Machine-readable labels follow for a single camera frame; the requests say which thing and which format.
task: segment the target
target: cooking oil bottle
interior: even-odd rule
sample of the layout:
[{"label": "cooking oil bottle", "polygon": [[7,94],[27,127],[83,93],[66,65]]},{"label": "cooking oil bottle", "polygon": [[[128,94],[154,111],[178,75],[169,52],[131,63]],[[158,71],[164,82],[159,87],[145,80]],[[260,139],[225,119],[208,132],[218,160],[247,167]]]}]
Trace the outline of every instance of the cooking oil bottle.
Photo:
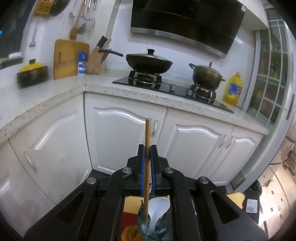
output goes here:
[{"label": "cooking oil bottle", "polygon": [[240,73],[237,72],[229,79],[226,85],[223,101],[230,105],[236,106],[239,102],[241,91],[242,79],[240,78]]}]

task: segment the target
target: tiled floor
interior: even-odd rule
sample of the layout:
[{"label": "tiled floor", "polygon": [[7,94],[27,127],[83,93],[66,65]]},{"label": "tiled floor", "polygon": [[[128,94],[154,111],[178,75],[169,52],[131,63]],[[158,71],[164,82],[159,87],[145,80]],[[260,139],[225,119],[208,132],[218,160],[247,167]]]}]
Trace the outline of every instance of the tiled floor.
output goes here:
[{"label": "tiled floor", "polygon": [[[273,181],[266,187],[270,177]],[[260,176],[259,181],[262,185],[259,225],[268,232],[268,237],[271,238],[281,228],[288,217],[291,205],[296,201],[296,184],[292,180],[290,171],[284,170],[282,165],[278,168],[268,167]]]}]

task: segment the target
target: stove knob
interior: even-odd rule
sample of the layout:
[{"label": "stove knob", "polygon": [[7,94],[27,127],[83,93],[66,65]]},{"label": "stove knob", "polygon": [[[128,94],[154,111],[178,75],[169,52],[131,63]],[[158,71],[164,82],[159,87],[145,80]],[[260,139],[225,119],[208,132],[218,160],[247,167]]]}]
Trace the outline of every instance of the stove knob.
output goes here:
[{"label": "stove knob", "polygon": [[186,90],[186,95],[190,95],[190,96],[191,96],[191,95],[192,95],[192,90],[187,89],[187,90]]},{"label": "stove knob", "polygon": [[176,86],[170,85],[170,92],[175,92]]}]

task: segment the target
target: blue and white package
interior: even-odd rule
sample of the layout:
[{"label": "blue and white package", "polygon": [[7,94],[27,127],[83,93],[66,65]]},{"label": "blue and white package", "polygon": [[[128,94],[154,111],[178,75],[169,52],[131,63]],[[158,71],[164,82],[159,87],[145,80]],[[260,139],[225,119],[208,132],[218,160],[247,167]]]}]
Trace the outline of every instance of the blue and white package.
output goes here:
[{"label": "blue and white package", "polygon": [[86,70],[86,53],[84,51],[78,52],[78,74],[85,74]]}]

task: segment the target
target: cabinet door panel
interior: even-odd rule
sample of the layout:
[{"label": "cabinet door panel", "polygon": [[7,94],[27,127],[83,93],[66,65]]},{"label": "cabinet door panel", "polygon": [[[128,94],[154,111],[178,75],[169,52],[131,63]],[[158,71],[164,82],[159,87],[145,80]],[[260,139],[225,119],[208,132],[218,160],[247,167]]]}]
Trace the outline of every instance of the cabinet door panel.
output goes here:
[{"label": "cabinet door panel", "polygon": [[157,143],[158,154],[185,176],[207,176],[232,126],[198,115],[168,109]]},{"label": "cabinet door panel", "polygon": [[166,108],[123,98],[86,94],[86,130],[93,168],[105,173],[126,166],[145,142],[145,119],[151,118],[151,131],[158,120],[156,144]]},{"label": "cabinet door panel", "polygon": [[82,95],[37,118],[10,141],[28,174],[55,203],[91,172]]},{"label": "cabinet door panel", "polygon": [[249,160],[261,138],[262,134],[234,128],[210,174],[211,180],[221,185],[228,184]]},{"label": "cabinet door panel", "polygon": [[0,211],[23,237],[55,204],[32,181],[8,142],[0,156]]}]

